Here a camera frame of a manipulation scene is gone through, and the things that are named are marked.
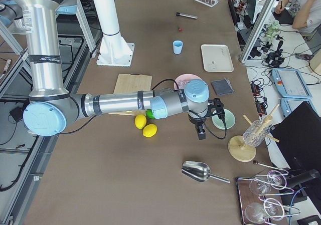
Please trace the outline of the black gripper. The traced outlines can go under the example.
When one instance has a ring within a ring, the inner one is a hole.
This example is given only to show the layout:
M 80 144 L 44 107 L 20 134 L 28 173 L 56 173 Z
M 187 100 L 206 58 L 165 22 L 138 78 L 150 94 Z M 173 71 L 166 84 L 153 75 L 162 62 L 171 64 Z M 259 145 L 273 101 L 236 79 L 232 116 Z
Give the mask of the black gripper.
M 189 121 L 194 124 L 195 130 L 198 136 L 198 139 L 205 139 L 206 132 L 205 129 L 208 129 L 206 125 L 207 113 L 196 113 L 194 111 L 188 112 Z

